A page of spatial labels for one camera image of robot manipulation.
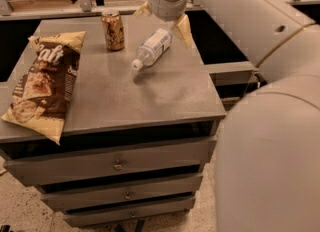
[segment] bottle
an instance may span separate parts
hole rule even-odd
[[[159,28],[138,47],[137,58],[132,62],[132,68],[138,71],[144,66],[152,66],[169,48],[171,42],[172,33],[169,30]]]

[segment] gray tabletop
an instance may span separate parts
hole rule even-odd
[[[122,16],[125,48],[106,50],[100,17],[44,20],[35,35],[87,31],[79,74],[63,135],[207,121],[225,111],[195,45],[186,48],[174,37],[154,66],[131,69],[136,48],[157,28],[170,23],[151,17]],[[36,54],[29,44],[7,82],[0,84],[0,115],[12,101],[13,88]],[[42,139],[30,129],[0,120],[0,143]]]

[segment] beige floor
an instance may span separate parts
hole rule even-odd
[[[3,159],[0,158],[0,171],[2,165]],[[142,232],[215,232],[214,168],[215,154],[205,166],[195,206],[190,212],[147,217]],[[13,232],[114,232],[118,224],[126,232],[134,232],[137,223],[137,220],[130,220],[72,228],[63,221],[61,213],[51,211],[41,202],[38,191],[25,188],[9,173],[0,176],[0,206],[0,227],[10,225]]]

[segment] soda can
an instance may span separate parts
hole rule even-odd
[[[121,50],[124,47],[124,30],[119,11],[109,9],[101,13],[107,49]]]

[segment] dresser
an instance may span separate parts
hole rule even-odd
[[[174,37],[154,66],[131,69],[136,48],[159,27],[123,15],[125,48],[106,50],[100,17],[43,20],[35,35],[87,31],[60,146],[0,121],[5,168],[73,227],[192,209],[225,110],[195,45]],[[0,113],[36,58],[28,45],[7,82]]]

